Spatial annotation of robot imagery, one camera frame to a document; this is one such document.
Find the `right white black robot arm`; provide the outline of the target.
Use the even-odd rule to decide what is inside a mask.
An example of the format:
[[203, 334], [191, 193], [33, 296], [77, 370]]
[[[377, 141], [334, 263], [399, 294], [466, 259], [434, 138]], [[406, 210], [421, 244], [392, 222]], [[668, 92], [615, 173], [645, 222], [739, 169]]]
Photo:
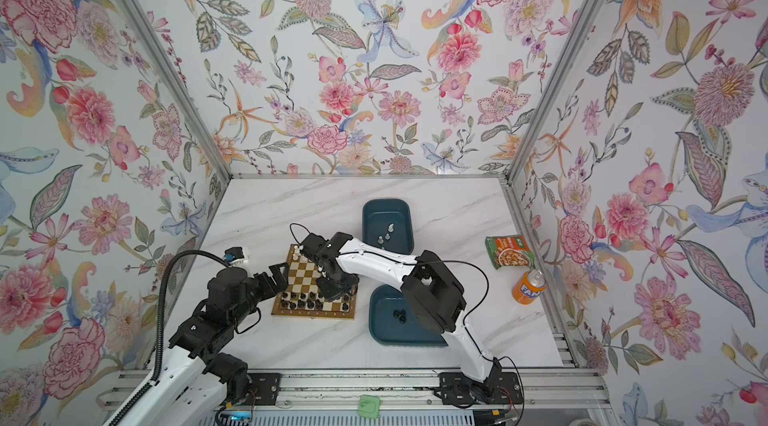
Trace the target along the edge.
[[317, 285], [328, 300], [356, 290], [362, 277], [400, 291], [416, 321], [440, 335], [458, 361], [458, 373], [438, 375], [435, 395], [443, 404], [460, 409], [525, 405], [519, 372], [506, 371], [501, 360], [475, 337], [464, 287], [437, 254], [402, 255], [346, 233], [337, 233], [329, 240], [310, 233], [299, 249], [320, 272]]

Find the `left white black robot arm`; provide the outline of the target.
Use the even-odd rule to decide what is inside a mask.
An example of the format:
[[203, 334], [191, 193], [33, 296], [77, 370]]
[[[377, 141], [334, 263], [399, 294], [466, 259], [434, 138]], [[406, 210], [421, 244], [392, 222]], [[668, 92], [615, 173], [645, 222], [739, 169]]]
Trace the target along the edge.
[[[165, 337], [165, 306], [171, 274], [181, 260], [199, 256], [222, 269], [209, 281], [208, 296], [170, 337]], [[259, 304], [288, 286], [289, 265], [252, 275], [240, 248], [223, 257], [189, 250], [166, 266], [158, 293], [153, 367], [106, 421], [108, 425], [192, 425], [217, 407], [246, 398], [252, 381], [245, 361], [223, 351]]]

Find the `wooden chess board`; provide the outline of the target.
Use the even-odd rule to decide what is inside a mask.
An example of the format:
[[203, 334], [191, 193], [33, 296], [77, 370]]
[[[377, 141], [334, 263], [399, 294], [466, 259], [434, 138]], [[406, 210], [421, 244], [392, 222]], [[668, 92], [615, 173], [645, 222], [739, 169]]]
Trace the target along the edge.
[[[316, 269], [315, 265], [301, 254], [299, 250], [299, 246], [297, 244], [293, 244], [290, 247], [289, 253], [287, 255], [286, 263], [289, 266], [288, 276], [287, 276], [288, 287], [283, 292], [315, 291], [320, 293], [319, 288], [317, 287], [317, 284], [316, 284], [316, 280], [318, 278], [321, 278], [321, 274]], [[350, 295], [354, 295], [355, 299], [352, 302], [352, 310], [348, 313], [323, 313], [323, 312], [310, 312], [310, 311], [280, 312], [277, 310], [276, 302], [281, 298], [281, 295], [282, 295], [281, 293], [278, 297], [275, 298], [271, 315], [284, 316], [284, 317], [353, 320], [355, 317], [355, 309], [356, 309], [356, 299], [357, 299], [356, 292], [357, 290], [354, 289], [353, 293], [350, 294]]]

